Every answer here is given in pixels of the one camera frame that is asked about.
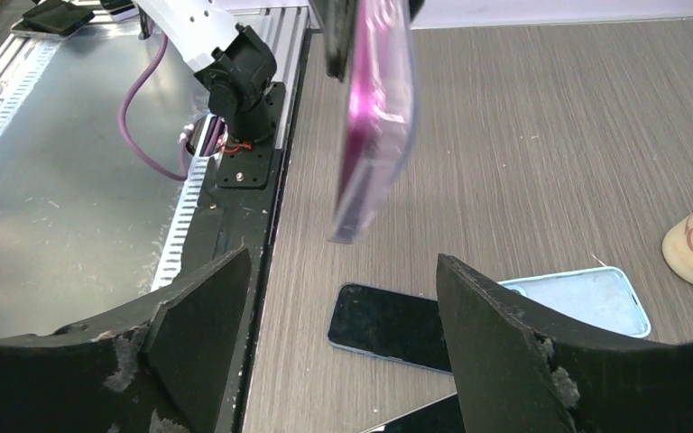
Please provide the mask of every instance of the gray wood-grain table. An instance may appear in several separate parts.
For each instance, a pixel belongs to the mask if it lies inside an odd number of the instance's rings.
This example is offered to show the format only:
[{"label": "gray wood-grain table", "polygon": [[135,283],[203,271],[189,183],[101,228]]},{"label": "gray wood-grain table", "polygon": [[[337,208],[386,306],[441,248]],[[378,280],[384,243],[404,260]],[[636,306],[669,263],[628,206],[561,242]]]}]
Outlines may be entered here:
[{"label": "gray wood-grain table", "polygon": [[618,266],[651,338],[693,339],[693,288],[660,249],[693,211],[693,21],[413,36],[419,142],[354,246],[326,241],[343,99],[313,38],[244,433],[358,432],[452,393],[326,339],[341,284],[436,298],[438,253],[496,280]]}]

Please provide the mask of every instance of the metal tray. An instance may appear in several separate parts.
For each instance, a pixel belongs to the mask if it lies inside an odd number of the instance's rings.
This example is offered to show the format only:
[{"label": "metal tray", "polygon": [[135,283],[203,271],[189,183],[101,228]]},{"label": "metal tray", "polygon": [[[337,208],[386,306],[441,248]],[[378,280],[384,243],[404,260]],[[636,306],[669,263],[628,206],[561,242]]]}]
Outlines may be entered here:
[{"label": "metal tray", "polygon": [[[0,83],[0,337],[48,334],[151,290],[182,184],[141,163],[117,129],[159,44],[138,36],[138,23],[93,24],[38,42]],[[207,100],[170,47],[129,128],[176,170],[179,133]]]},{"label": "metal tray", "polygon": [[618,334],[644,338],[652,330],[628,277],[613,266],[503,281],[501,285],[565,316]]}]

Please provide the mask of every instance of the robotic arm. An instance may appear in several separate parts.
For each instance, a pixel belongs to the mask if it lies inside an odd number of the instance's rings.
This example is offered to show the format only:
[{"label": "robotic arm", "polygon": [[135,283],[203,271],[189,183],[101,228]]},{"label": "robotic arm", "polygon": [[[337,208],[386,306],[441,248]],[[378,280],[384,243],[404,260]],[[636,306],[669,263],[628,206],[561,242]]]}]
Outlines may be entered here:
[{"label": "robotic arm", "polygon": [[169,37],[195,78],[208,90],[208,109],[225,119],[239,142],[274,134],[264,94],[277,71],[270,48],[218,0],[136,2]]}]

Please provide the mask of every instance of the pink phone case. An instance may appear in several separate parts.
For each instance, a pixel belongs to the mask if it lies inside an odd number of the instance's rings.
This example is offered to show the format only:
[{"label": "pink phone case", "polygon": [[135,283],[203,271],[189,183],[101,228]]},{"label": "pink phone case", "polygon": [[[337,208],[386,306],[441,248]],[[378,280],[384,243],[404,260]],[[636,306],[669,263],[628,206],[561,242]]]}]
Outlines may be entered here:
[{"label": "pink phone case", "polygon": [[332,242],[370,225],[415,144],[410,21],[406,0],[359,0]]}]

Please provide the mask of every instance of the black phone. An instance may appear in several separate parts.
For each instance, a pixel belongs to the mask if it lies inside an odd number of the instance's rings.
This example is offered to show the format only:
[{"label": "black phone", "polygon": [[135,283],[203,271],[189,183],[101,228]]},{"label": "black phone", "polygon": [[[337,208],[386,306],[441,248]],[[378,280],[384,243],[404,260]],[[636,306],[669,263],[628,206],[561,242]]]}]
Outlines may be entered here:
[{"label": "black phone", "polygon": [[[347,62],[355,35],[358,2],[366,0],[310,0],[311,9],[325,38],[325,55],[329,77],[344,81]],[[423,7],[424,0],[409,0],[411,19]]]},{"label": "black phone", "polygon": [[93,19],[91,9],[62,0],[47,0],[23,14],[27,25],[59,36],[70,36]]},{"label": "black phone", "polygon": [[436,300],[345,284],[328,341],[361,355],[452,373]]},{"label": "black phone", "polygon": [[75,33],[71,33],[69,35],[61,36],[58,35],[57,33],[50,33],[50,32],[45,32],[40,29],[35,29],[28,25],[25,20],[20,20],[17,23],[14,23],[12,25],[12,28],[10,29],[12,34],[14,36],[18,36],[20,38],[28,38],[28,39],[41,39],[41,40],[48,40],[48,41],[64,41],[68,39],[70,36],[72,36]]},{"label": "black phone", "polygon": [[466,433],[457,394],[370,428],[363,433]]}]

